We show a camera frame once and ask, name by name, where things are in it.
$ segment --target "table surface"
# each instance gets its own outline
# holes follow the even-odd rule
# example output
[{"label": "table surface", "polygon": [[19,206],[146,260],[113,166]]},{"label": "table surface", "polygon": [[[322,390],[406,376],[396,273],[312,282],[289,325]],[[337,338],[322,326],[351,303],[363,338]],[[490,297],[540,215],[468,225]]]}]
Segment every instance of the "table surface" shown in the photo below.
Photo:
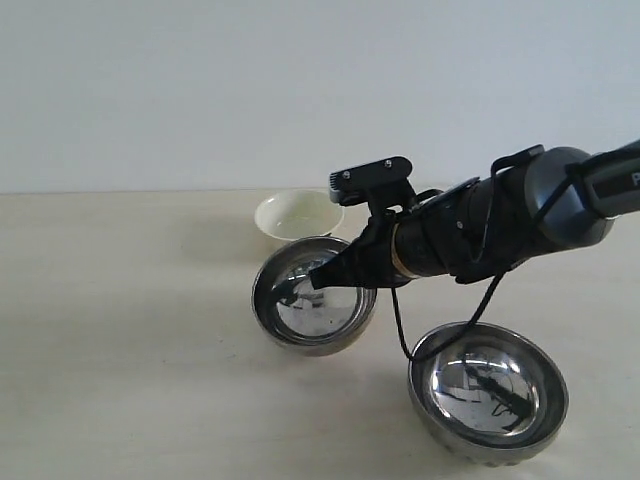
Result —
[{"label": "table surface", "polygon": [[[637,216],[498,289],[483,320],[542,347],[571,401],[547,450],[490,469],[419,422],[388,292],[342,353],[300,358],[266,338],[250,295],[268,193],[0,197],[2,480],[636,478]],[[365,220],[348,209],[336,234]],[[468,319],[485,288],[401,289],[409,341]]]}]

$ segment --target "white wall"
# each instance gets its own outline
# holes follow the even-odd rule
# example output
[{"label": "white wall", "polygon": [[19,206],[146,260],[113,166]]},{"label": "white wall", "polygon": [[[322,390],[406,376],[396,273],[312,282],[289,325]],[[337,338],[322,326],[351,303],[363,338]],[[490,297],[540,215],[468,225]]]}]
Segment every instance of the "white wall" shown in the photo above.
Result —
[{"label": "white wall", "polygon": [[415,182],[640,137],[640,2],[2,0],[0,191]]}]

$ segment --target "metal bowl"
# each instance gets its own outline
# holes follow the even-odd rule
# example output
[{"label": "metal bowl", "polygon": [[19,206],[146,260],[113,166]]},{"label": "metal bowl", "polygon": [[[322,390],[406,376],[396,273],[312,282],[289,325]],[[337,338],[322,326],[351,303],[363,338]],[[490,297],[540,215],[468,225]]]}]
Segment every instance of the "metal bowl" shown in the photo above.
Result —
[{"label": "metal bowl", "polygon": [[349,245],[335,237],[308,237],[276,251],[253,285],[253,312],[279,346],[305,356],[344,350],[365,330],[377,291],[332,287],[315,290],[308,272]]},{"label": "metal bowl", "polygon": [[[427,333],[413,354],[437,347],[463,325]],[[486,323],[432,360],[409,362],[409,392],[436,441],[492,467],[516,465],[547,448],[569,402],[560,371],[540,348]]]}]

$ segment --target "white bowl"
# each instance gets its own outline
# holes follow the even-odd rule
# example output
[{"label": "white bowl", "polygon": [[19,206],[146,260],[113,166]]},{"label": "white bowl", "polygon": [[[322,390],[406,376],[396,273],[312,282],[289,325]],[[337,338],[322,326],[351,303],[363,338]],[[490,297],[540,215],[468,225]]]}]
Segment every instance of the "white bowl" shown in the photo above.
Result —
[{"label": "white bowl", "polygon": [[254,220],[272,248],[306,237],[332,234],[344,220],[344,207],[315,190],[289,190],[265,199]]}]

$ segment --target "black cable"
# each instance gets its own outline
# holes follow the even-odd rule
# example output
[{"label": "black cable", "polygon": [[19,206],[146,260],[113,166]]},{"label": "black cable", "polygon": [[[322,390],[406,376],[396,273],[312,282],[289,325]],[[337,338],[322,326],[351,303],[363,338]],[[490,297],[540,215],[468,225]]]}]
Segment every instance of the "black cable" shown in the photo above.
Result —
[{"label": "black cable", "polygon": [[[526,246],[527,242],[535,232],[539,223],[542,221],[545,215],[549,213],[549,211],[553,208],[553,206],[558,202],[560,197],[562,197],[562,195],[567,190],[567,188],[569,188],[572,182],[573,182],[572,178],[566,177],[554,189],[554,191],[549,196],[547,201],[542,205],[540,210],[538,210],[538,212],[536,212],[536,214],[531,219],[529,228],[526,230],[526,233],[523,235],[520,242],[516,244],[516,248],[514,248],[512,252],[512,258],[517,258],[520,251]],[[448,340],[440,344],[438,347],[430,351],[424,352],[422,355],[417,355],[417,356],[413,355],[409,350],[409,348],[407,347],[407,342],[404,336],[404,329],[402,328],[402,316],[400,314],[398,294],[395,287],[391,288],[391,298],[393,301],[393,312],[395,315],[396,326],[398,329],[398,339],[400,340],[400,346],[402,347],[402,351],[407,357],[407,359],[410,362],[414,362],[414,363],[425,362],[427,360],[432,359],[439,353],[449,348],[454,343],[461,340],[475,326],[475,324],[478,323],[478,321],[482,317],[482,314],[484,313],[487,306],[489,305],[489,302],[491,301],[491,297],[493,297],[493,294],[498,288],[498,284],[504,278],[504,276],[509,272],[510,268],[511,268],[510,265],[503,266],[502,269],[499,271],[499,273],[497,273],[493,277],[493,279],[491,280],[491,283],[489,284],[489,286],[487,287],[487,290],[484,293],[484,296],[482,297],[482,300],[480,301],[480,304],[476,308],[476,311],[473,313],[469,321],[460,329],[460,331],[458,331],[455,335],[452,335],[451,338],[449,338]]]}]

